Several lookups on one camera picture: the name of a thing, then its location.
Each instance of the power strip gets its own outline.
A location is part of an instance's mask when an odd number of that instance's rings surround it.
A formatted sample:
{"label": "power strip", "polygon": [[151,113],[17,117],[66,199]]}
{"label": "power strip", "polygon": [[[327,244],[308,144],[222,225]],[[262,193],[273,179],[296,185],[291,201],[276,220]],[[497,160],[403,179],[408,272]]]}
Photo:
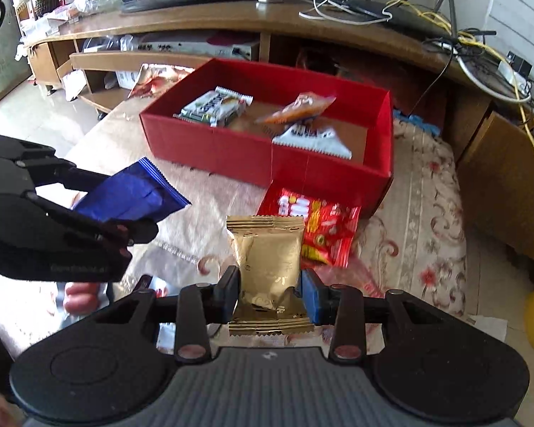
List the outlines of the power strip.
{"label": "power strip", "polygon": [[501,63],[498,65],[498,71],[501,73],[501,75],[506,79],[506,81],[512,87],[514,87],[514,77],[516,77],[518,89],[521,92],[523,92],[524,95],[527,95],[529,93],[527,79],[525,79],[522,75],[520,75],[515,70],[513,71],[510,67],[510,64],[501,61]]}

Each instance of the gray rubber grip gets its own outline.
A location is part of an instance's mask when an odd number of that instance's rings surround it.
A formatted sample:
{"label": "gray rubber grip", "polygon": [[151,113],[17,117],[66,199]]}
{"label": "gray rubber grip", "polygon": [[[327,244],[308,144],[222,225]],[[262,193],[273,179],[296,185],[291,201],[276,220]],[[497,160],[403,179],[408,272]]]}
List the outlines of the gray rubber grip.
{"label": "gray rubber grip", "polygon": [[[425,427],[394,407],[357,367],[319,348],[223,348],[184,366],[154,403],[111,427]],[[28,420],[26,427],[49,427]],[[515,427],[512,420],[492,427]]]}

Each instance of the wooden cabinet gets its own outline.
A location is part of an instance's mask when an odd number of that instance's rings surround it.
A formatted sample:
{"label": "wooden cabinet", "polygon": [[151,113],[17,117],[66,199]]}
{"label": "wooden cabinet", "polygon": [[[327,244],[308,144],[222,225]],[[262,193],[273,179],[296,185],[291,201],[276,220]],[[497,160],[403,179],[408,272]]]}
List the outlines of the wooden cabinet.
{"label": "wooden cabinet", "polygon": [[524,131],[491,114],[457,172],[466,219],[534,259],[534,149]]}
{"label": "wooden cabinet", "polygon": [[50,43],[42,43],[31,48],[28,58],[36,82],[43,85],[59,86],[56,62]]}
{"label": "wooden cabinet", "polygon": [[69,61],[69,56],[73,53],[75,53],[75,43],[72,40],[46,42],[30,48],[28,58],[36,82],[61,86],[57,70]]}

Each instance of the wooden shelf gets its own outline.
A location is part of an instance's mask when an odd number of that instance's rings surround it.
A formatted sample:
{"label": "wooden shelf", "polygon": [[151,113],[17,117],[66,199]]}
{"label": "wooden shelf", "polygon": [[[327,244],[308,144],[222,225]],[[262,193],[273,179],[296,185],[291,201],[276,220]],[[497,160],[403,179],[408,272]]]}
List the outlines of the wooden shelf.
{"label": "wooden shelf", "polygon": [[[59,33],[30,45],[79,38],[103,37],[179,30],[229,30],[314,39],[382,54],[419,68],[439,73],[447,57],[423,50],[420,40],[395,32],[386,24],[356,27],[332,21],[308,21],[299,12],[312,9],[304,2],[264,5],[255,1],[217,2],[155,9],[132,14],[120,11],[80,18],[64,24]],[[457,62],[447,70],[447,78],[471,86]]]}
{"label": "wooden shelf", "polygon": [[167,64],[198,68],[211,58],[182,53],[152,53],[150,51],[105,51],[97,53],[74,53],[69,56],[74,69],[116,72],[138,72],[148,64]]}
{"label": "wooden shelf", "polygon": [[89,90],[85,89],[79,97],[88,104],[91,104],[97,110],[108,114],[122,103],[129,96],[129,93],[130,90],[125,90],[124,88],[113,88],[111,90],[102,90],[95,93],[91,93]]}

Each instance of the chocolate bar wrapper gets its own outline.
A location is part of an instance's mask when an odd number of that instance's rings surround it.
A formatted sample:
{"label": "chocolate bar wrapper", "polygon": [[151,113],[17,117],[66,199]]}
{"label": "chocolate bar wrapper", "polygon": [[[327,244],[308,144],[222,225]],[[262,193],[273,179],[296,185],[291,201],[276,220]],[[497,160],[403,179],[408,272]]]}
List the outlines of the chocolate bar wrapper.
{"label": "chocolate bar wrapper", "polygon": [[252,96],[218,86],[182,108],[181,116],[211,127],[227,126],[253,102]]}
{"label": "chocolate bar wrapper", "polygon": [[296,123],[281,136],[275,136],[273,143],[320,152],[341,159],[352,159],[352,151],[340,141],[336,130],[331,127],[324,130],[311,130],[310,127]]}
{"label": "chocolate bar wrapper", "polygon": [[144,157],[103,181],[74,210],[101,222],[141,218],[159,222],[189,204]]}

